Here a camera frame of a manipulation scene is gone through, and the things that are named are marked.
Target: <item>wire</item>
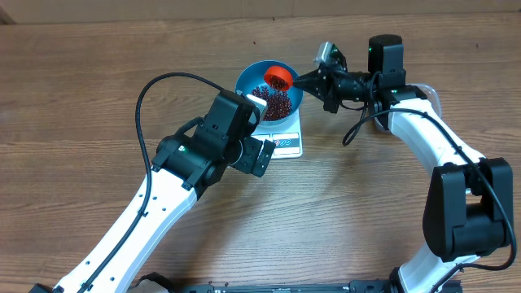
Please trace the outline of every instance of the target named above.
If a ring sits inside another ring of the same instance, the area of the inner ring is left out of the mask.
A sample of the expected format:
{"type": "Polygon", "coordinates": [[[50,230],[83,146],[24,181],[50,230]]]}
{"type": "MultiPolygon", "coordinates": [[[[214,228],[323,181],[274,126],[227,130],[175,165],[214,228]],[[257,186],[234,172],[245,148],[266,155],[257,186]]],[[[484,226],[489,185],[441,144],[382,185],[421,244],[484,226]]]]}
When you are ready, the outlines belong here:
{"type": "Polygon", "coordinates": [[[508,269],[515,260],[515,257],[517,255],[517,240],[515,239],[515,233],[512,229],[512,224],[510,223],[508,217],[506,216],[505,209],[501,205],[501,202],[497,198],[496,193],[494,192],[494,189],[490,186],[490,183],[488,183],[487,178],[483,175],[483,173],[479,170],[478,166],[469,158],[465,152],[463,152],[462,148],[451,138],[450,134],[445,130],[445,128],[438,122],[436,119],[429,116],[426,112],[420,112],[417,110],[412,109],[403,109],[403,108],[395,108],[395,109],[389,109],[384,110],[378,113],[375,113],[373,115],[367,116],[365,119],[360,120],[358,123],[356,123],[346,134],[346,137],[350,136],[352,133],[357,132],[357,129],[366,123],[369,120],[372,120],[374,118],[377,118],[379,116],[387,115],[392,112],[405,112],[415,115],[420,115],[421,117],[429,120],[432,124],[436,126],[436,128],[443,134],[443,136],[447,139],[451,147],[456,150],[456,152],[471,166],[471,168],[478,174],[479,179],[483,182],[485,185],[485,189],[487,190],[488,194],[494,201],[494,203],[497,205],[497,209],[499,210],[499,213],[503,217],[503,221],[506,225],[506,230],[508,237],[510,238],[510,256],[508,260],[503,265],[498,266],[491,266],[491,265],[479,265],[479,264],[456,264],[454,268],[452,268],[447,274],[444,275],[443,278],[441,278],[431,289],[431,293],[437,292],[438,288],[445,284],[455,273],[457,273],[460,270],[463,270],[464,268],[475,268],[475,269],[484,269],[488,271],[500,271],[503,269],[508,269]]]}
{"type": "MultiPolygon", "coordinates": [[[[364,119],[364,117],[366,116],[366,111],[367,111],[367,102],[364,102],[364,107],[362,107],[360,120],[364,119]]],[[[354,133],[352,134],[351,137],[349,137],[347,134],[344,136],[344,139],[342,140],[342,144],[344,145],[344,147],[347,146],[349,143],[351,143],[353,139],[355,139],[355,137],[358,134],[358,131],[360,131],[360,127],[361,127],[361,125],[359,125],[355,129],[355,131],[354,131],[354,133]]]]}
{"type": "Polygon", "coordinates": [[[163,75],[160,75],[160,76],[154,78],[153,80],[149,81],[147,83],[147,85],[145,85],[145,87],[143,88],[143,90],[141,91],[141,93],[139,94],[139,97],[138,97],[138,102],[136,104],[136,116],[135,116],[136,131],[138,132],[139,146],[141,147],[143,161],[145,162],[145,169],[147,171],[147,177],[146,177],[147,188],[145,191],[145,197],[143,198],[143,203],[142,203],[141,207],[139,208],[138,214],[136,215],[134,221],[132,222],[132,224],[130,224],[130,227],[127,229],[127,231],[125,232],[123,237],[121,237],[120,241],[116,244],[116,246],[114,248],[112,248],[112,251],[103,260],[103,262],[92,273],[92,275],[90,275],[90,277],[87,279],[87,281],[85,281],[83,284],[81,284],[81,288],[78,291],[78,293],[83,293],[83,292],[85,292],[85,290],[89,289],[89,287],[92,285],[92,282],[96,279],[97,276],[99,276],[99,274],[102,272],[103,269],[105,269],[105,267],[107,266],[109,261],[111,261],[111,259],[114,257],[114,255],[120,250],[120,248],[123,246],[125,241],[132,234],[132,231],[134,231],[134,228],[136,228],[136,226],[138,225],[139,220],[141,220],[141,217],[145,214],[145,209],[147,208],[148,200],[150,198],[150,193],[151,193],[151,188],[152,188],[152,171],[151,171],[151,167],[150,167],[150,161],[148,159],[147,147],[145,146],[145,140],[143,138],[143,134],[142,134],[142,130],[141,130],[141,117],[140,117],[141,116],[141,104],[142,104],[143,98],[145,98],[145,94],[151,88],[151,86],[153,86],[157,81],[160,81],[160,80],[163,80],[163,79],[169,78],[169,77],[189,77],[189,78],[196,79],[198,81],[202,81],[205,84],[210,85],[218,90],[223,90],[222,87],[220,87],[219,85],[217,85],[205,78],[202,78],[202,77],[196,76],[194,74],[190,74],[190,73],[184,73],[184,72],[165,73],[163,75]]]}
{"type": "Polygon", "coordinates": [[[194,119],[186,122],[183,126],[181,126],[174,135],[184,134],[186,131],[194,128],[197,124],[203,122],[203,117],[195,117],[194,119]]]}
{"type": "MultiPolygon", "coordinates": [[[[378,72],[375,72],[373,74],[373,76],[371,77],[371,80],[370,80],[370,83],[369,83],[369,100],[372,102],[373,101],[373,85],[374,85],[374,80],[376,79],[376,77],[380,74],[381,72],[378,71],[378,72]]],[[[351,109],[351,108],[348,108],[348,107],[345,107],[343,104],[342,104],[342,101],[340,101],[340,106],[342,106],[343,108],[345,109],[349,109],[349,110],[358,110],[358,109],[361,109],[363,110],[361,112],[361,116],[360,116],[360,121],[362,119],[364,119],[364,117],[366,116],[366,109],[368,107],[368,103],[367,102],[364,102],[364,106],[363,107],[359,107],[357,109],[351,109]]],[[[345,136],[344,136],[344,139],[342,139],[342,145],[347,146],[349,143],[352,142],[353,139],[355,139],[355,137],[357,136],[358,134],[358,131],[360,131],[360,126],[357,126],[357,128],[355,129],[354,133],[352,134],[351,137],[349,137],[349,133],[346,133],[345,136]]]]}
{"type": "Polygon", "coordinates": [[[353,78],[353,76],[351,74],[349,74],[349,72],[345,72],[345,71],[342,71],[342,70],[335,70],[335,69],[330,69],[331,72],[333,73],[338,73],[339,75],[341,76],[344,76],[344,77],[348,77],[348,78],[351,78],[353,79],[358,85],[360,85],[362,88],[364,87],[364,85],[361,83],[361,81],[359,81],[357,78],[353,78]]]}
{"type": "Polygon", "coordinates": [[[366,106],[362,106],[362,107],[358,107],[358,108],[351,108],[351,107],[344,105],[344,101],[340,101],[340,106],[346,110],[354,110],[354,111],[361,111],[361,110],[364,110],[364,108],[366,107],[366,106]]]}

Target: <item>black base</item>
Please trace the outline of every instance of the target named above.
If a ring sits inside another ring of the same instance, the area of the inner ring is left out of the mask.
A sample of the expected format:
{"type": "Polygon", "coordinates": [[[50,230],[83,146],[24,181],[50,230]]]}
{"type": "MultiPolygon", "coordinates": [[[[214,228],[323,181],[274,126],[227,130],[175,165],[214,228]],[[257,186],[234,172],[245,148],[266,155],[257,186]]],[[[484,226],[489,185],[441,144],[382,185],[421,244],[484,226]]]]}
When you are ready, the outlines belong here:
{"type": "MultiPolygon", "coordinates": [[[[169,292],[175,293],[401,293],[389,280],[351,281],[345,284],[324,285],[179,286],[157,273],[144,276],[140,281],[145,279],[156,282],[169,292]]],[[[441,293],[463,293],[463,288],[459,281],[448,281],[441,293]]]]}

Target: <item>table surface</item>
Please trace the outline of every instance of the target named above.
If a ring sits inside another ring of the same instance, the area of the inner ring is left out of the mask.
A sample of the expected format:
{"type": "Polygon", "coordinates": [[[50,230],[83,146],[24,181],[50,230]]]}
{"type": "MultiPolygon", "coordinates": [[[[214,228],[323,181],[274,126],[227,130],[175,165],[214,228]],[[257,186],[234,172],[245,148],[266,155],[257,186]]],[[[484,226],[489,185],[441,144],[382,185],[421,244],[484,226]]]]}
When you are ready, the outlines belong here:
{"type": "MultiPolygon", "coordinates": [[[[511,164],[518,203],[519,13],[0,26],[0,291],[56,284],[134,196],[145,173],[134,108],[151,78],[184,71],[233,89],[262,59],[314,69],[327,40],[350,70],[365,71],[368,38],[380,33],[404,38],[408,82],[437,89],[452,130],[511,164]]],[[[215,95],[187,79],[154,85],[142,107],[149,153],[206,113],[215,95]]],[[[372,124],[343,147],[358,112],[333,115],[306,95],[300,114],[304,156],[272,161],[262,178],[226,171],[138,276],[232,286],[347,282],[386,278],[409,260],[424,241],[430,178],[420,163],[372,124]]],[[[501,249],[480,262],[507,256],[501,249]]],[[[521,266],[468,269],[460,278],[466,292],[517,292],[521,266]]]]}

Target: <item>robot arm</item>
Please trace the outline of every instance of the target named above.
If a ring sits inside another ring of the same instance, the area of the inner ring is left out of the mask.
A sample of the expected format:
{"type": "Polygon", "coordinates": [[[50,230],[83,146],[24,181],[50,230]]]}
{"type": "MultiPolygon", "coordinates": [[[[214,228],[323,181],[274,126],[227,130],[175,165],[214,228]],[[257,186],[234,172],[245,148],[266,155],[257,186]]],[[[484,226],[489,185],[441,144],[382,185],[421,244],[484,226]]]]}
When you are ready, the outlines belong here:
{"type": "MultiPolygon", "coordinates": [[[[204,118],[195,118],[164,138],[152,159],[150,200],[132,233],[92,283],[85,282],[127,233],[142,206],[147,178],[94,250],[52,292],[126,292],[139,269],[172,225],[227,167],[261,177],[275,144],[251,137],[266,101],[221,90],[204,118]],[[195,127],[190,138],[185,132],[195,127]]],[[[36,285],[31,293],[50,292],[36,285]]]]}
{"type": "Polygon", "coordinates": [[[293,86],[322,100],[324,110],[332,113],[338,111],[342,100],[364,102],[377,124],[400,138],[431,176],[423,216],[426,243],[411,261],[396,268],[390,276],[399,292],[425,293],[439,290],[461,264],[472,263],[510,244],[507,224],[497,204],[501,204],[507,220],[512,223],[513,175],[502,158],[485,159],[465,144],[436,115],[427,96],[417,86],[406,85],[403,52],[399,36],[372,37],[369,72],[348,72],[339,49],[326,42],[314,60],[318,69],[298,77],[293,86]],[[397,109],[417,112],[398,112],[397,109]],[[477,165],[479,172],[486,174],[497,202],[491,199],[478,173],[456,152],[438,126],[418,113],[435,120],[477,165]],[[467,194],[482,195],[482,200],[467,205],[467,194]]]}
{"type": "MultiPolygon", "coordinates": [[[[481,153],[470,148],[464,143],[434,112],[431,103],[426,99],[413,98],[404,100],[391,109],[405,108],[426,112],[430,117],[436,119],[453,140],[462,147],[474,163],[479,163],[484,158],[481,153]]],[[[467,164],[463,158],[454,151],[443,134],[429,120],[421,116],[405,113],[392,112],[389,114],[388,128],[392,134],[401,139],[414,155],[422,163],[429,176],[432,175],[434,167],[443,166],[445,163],[457,165],[467,164]]]]}
{"type": "MultiPolygon", "coordinates": [[[[126,292],[152,251],[172,225],[197,201],[195,189],[182,188],[183,180],[166,169],[152,172],[151,200],[146,215],[120,250],[90,285],[89,292],[126,292]]],[[[147,179],[94,250],[58,285],[64,292],[78,292],[112,248],[120,241],[141,207],[147,179]]]]}

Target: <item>blue bowl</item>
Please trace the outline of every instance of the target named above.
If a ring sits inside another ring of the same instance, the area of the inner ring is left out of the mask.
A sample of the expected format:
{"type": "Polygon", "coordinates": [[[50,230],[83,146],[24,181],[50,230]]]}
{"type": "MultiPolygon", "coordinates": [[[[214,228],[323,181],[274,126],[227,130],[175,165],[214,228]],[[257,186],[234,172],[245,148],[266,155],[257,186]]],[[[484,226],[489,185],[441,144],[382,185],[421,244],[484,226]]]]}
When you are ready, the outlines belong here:
{"type": "MultiPolygon", "coordinates": [[[[254,63],[250,66],[248,66],[246,69],[244,69],[243,73],[239,76],[237,80],[237,84],[235,84],[235,92],[237,90],[242,91],[244,94],[251,94],[252,90],[255,89],[257,86],[268,86],[266,82],[264,81],[264,74],[268,70],[268,68],[278,65],[280,67],[283,67],[287,69],[291,75],[293,76],[293,79],[295,80],[299,75],[296,73],[295,69],[289,67],[287,64],[282,63],[280,61],[275,60],[264,60],[259,61],[257,63],[254,63]]],[[[271,89],[269,86],[269,92],[274,92],[273,89],[271,89]]],[[[280,120],[275,121],[261,121],[262,125],[278,125],[282,122],[289,119],[289,117],[293,114],[295,114],[296,110],[299,108],[300,104],[302,103],[302,100],[304,98],[304,92],[302,90],[299,90],[295,87],[291,87],[287,91],[287,96],[291,100],[291,112],[290,115],[288,115],[285,118],[282,118],[280,120]]]]}

